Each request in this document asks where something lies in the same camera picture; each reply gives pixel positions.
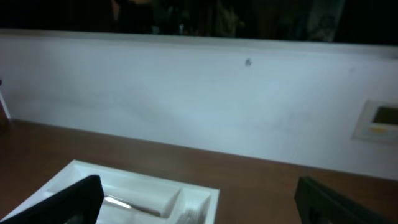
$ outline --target thermostat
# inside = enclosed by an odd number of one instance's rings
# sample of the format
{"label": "thermostat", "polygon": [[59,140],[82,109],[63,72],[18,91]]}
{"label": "thermostat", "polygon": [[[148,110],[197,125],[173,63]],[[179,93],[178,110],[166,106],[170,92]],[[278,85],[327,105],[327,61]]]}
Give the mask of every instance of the thermostat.
{"label": "thermostat", "polygon": [[398,144],[398,103],[367,101],[353,138]]}

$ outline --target white wall trim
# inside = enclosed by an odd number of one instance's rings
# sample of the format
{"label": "white wall trim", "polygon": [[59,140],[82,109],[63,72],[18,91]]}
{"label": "white wall trim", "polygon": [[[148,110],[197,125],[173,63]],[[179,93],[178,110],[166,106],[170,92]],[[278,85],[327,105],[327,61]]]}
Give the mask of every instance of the white wall trim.
{"label": "white wall trim", "polygon": [[287,40],[230,39],[219,37],[188,37],[171,35],[112,34],[93,32],[68,32],[49,30],[0,29],[1,36],[23,39],[62,38],[81,41],[112,41],[140,47],[188,47],[190,49],[232,50],[247,53],[290,52],[327,54],[337,57],[397,60],[398,47],[382,45],[340,44],[324,42],[299,42]]}

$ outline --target display screen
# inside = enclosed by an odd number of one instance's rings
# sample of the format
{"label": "display screen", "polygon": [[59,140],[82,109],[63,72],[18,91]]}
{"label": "display screen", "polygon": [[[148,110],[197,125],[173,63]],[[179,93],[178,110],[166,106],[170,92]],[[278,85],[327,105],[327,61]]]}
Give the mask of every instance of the display screen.
{"label": "display screen", "polygon": [[380,107],[373,122],[379,124],[398,125],[398,108]]}

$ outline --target brown desk surface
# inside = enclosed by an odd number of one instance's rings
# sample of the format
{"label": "brown desk surface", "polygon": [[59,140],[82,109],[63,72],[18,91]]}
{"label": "brown desk surface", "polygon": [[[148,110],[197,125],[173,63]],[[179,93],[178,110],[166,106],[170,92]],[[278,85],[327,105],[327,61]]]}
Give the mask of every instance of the brown desk surface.
{"label": "brown desk surface", "polygon": [[72,159],[220,189],[219,224],[300,223],[301,175],[398,222],[398,182],[22,121],[0,137],[0,217]]}

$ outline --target white wall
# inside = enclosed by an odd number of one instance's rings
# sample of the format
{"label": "white wall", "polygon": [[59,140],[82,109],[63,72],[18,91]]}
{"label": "white wall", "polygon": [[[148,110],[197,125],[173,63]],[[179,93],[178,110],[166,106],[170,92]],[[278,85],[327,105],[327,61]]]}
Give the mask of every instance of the white wall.
{"label": "white wall", "polygon": [[82,35],[0,36],[12,118],[398,180],[397,146],[351,139],[397,49]]}

